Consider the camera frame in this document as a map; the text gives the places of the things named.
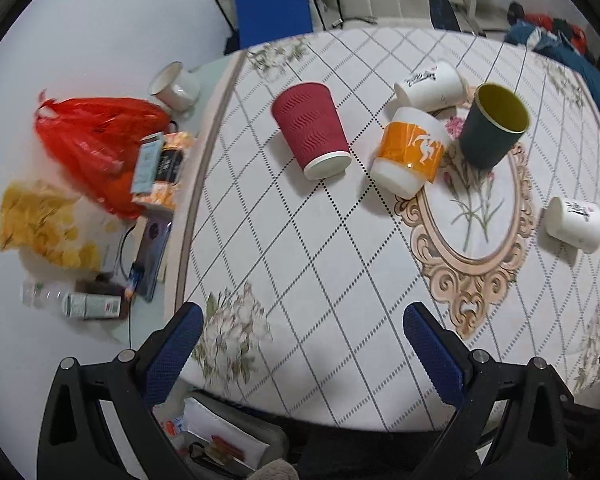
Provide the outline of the blue cloth pile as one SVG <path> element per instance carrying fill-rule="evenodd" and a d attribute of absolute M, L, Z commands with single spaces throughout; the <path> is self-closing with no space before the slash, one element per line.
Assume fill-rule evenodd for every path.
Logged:
<path fill-rule="evenodd" d="M 510 26 L 504 41 L 542 54 L 579 73 L 588 85 L 588 90 L 600 111 L 600 72 L 574 50 L 574 47 L 569 47 L 564 36 L 556 36 L 554 32 L 527 22 L 518 22 Z"/>

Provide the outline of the grey open bag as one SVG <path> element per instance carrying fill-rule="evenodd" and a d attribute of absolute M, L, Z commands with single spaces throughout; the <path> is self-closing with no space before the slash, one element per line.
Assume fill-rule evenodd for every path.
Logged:
<path fill-rule="evenodd" d="M 203 392 L 174 396 L 152 414 L 199 479 L 247 479 L 287 455 L 282 428 Z"/>

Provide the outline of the white printed mug upper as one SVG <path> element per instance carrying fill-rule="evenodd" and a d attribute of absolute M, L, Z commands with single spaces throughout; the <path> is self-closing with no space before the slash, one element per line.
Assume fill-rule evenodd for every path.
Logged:
<path fill-rule="evenodd" d="M 400 105 L 429 113 L 462 104 L 467 88 L 456 68 L 440 61 L 396 82 L 394 94 Z"/>

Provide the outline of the red plastic bag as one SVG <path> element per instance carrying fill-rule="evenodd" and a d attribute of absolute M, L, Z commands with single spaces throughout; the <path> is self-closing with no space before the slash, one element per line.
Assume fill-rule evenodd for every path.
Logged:
<path fill-rule="evenodd" d="M 78 188 L 110 214 L 139 217 L 144 207 L 132 201 L 131 185 L 145 136 L 169 129 L 160 106 L 135 98 L 72 98 L 38 95 L 34 130 L 51 158 Z"/>

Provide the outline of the red ribbed paper cup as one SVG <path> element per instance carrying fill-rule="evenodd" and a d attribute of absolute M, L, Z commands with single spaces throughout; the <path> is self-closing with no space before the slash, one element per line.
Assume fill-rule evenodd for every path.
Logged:
<path fill-rule="evenodd" d="M 326 84 L 293 84 L 276 96 L 271 113 L 308 180 L 335 177 L 349 167 L 349 144 Z"/>

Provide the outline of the white printed mug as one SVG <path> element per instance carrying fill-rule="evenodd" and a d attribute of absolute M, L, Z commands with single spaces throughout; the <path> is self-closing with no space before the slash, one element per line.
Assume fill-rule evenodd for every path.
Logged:
<path fill-rule="evenodd" d="M 429 113 L 462 104 L 467 88 L 456 68 L 440 61 L 396 82 L 394 94 L 400 105 Z"/>
<path fill-rule="evenodd" d="M 554 196 L 545 211 L 549 236 L 586 254 L 600 248 L 600 207 L 586 200 Z"/>

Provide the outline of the purple smartphone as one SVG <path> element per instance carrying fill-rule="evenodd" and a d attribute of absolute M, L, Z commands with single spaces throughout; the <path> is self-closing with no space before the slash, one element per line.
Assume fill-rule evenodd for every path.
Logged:
<path fill-rule="evenodd" d="M 171 226 L 172 221 L 166 217 L 149 218 L 140 238 L 140 247 L 134 262 L 142 264 L 145 272 L 136 294 L 147 302 L 151 302 L 155 296 L 160 266 L 166 252 Z"/>

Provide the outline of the clear plastic bottle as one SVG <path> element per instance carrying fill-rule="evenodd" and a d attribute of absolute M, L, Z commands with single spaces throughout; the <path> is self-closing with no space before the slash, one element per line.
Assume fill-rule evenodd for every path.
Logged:
<path fill-rule="evenodd" d="M 21 285 L 21 302 L 30 308 L 60 309 L 69 292 L 67 284 L 24 280 Z"/>

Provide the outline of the blue lighter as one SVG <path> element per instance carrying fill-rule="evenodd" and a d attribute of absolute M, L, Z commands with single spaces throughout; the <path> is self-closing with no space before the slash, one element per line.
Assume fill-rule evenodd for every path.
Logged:
<path fill-rule="evenodd" d="M 125 288 L 124 288 L 124 296 L 127 300 L 132 301 L 135 293 L 137 291 L 137 287 L 143 279 L 144 276 L 144 266 L 140 263 L 134 262 L 131 266 L 131 270 L 129 272 L 128 277 L 126 278 Z"/>

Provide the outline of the orange snack packet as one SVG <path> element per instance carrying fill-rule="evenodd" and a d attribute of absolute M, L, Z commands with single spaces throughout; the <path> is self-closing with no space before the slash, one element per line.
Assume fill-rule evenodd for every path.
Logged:
<path fill-rule="evenodd" d="M 156 132 L 140 140 L 131 183 L 132 203 L 173 212 L 195 138 L 187 131 Z"/>

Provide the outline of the green white medicine box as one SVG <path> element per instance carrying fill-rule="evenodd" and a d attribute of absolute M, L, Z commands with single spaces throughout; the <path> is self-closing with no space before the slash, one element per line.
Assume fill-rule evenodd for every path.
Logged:
<path fill-rule="evenodd" d="M 106 320 L 107 318 L 118 318 L 121 310 L 122 301 L 118 296 L 70 292 L 62 300 L 62 312 L 67 318 Z"/>

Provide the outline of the orange and white cup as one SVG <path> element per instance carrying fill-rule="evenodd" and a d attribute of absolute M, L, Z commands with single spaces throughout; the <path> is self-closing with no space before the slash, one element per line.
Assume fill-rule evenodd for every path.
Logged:
<path fill-rule="evenodd" d="M 382 135 L 370 177 L 381 188 L 409 200 L 434 182 L 451 143 L 439 119 L 414 107 L 399 107 Z"/>

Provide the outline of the floral checked tablecloth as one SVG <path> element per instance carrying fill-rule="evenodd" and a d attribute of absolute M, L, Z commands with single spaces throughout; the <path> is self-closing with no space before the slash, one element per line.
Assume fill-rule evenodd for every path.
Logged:
<path fill-rule="evenodd" d="M 487 176 L 449 151 L 437 180 L 401 200 L 370 165 L 393 84 L 438 61 L 515 92 L 530 127 Z M 332 92 L 352 155 L 317 181 L 271 113 L 306 81 Z M 404 336 L 414 301 L 495 359 L 542 356 L 577 394 L 600 382 L 600 248 L 544 224 L 554 196 L 600 207 L 600 111 L 580 74 L 456 32 L 321 32 L 233 55 L 209 110 L 175 273 L 178 296 L 208 314 L 186 382 L 308 422 L 437 428 L 451 410 Z"/>

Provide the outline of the yellow patterned snack bag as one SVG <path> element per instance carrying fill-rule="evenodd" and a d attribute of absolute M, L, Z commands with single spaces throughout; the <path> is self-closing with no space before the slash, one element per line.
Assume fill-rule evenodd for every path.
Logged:
<path fill-rule="evenodd" d="M 109 272 L 125 224 L 88 198 L 41 180 L 15 181 L 0 208 L 0 249 L 27 250 L 58 268 Z"/>

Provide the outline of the dark brown box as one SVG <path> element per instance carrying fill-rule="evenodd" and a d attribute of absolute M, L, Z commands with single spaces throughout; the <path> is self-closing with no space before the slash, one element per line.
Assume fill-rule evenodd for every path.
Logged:
<path fill-rule="evenodd" d="M 120 297 L 122 301 L 120 316 L 118 318 L 107 318 L 107 320 L 124 320 L 129 315 L 130 302 L 124 296 L 124 287 L 122 285 L 102 281 L 77 281 L 76 292 Z"/>

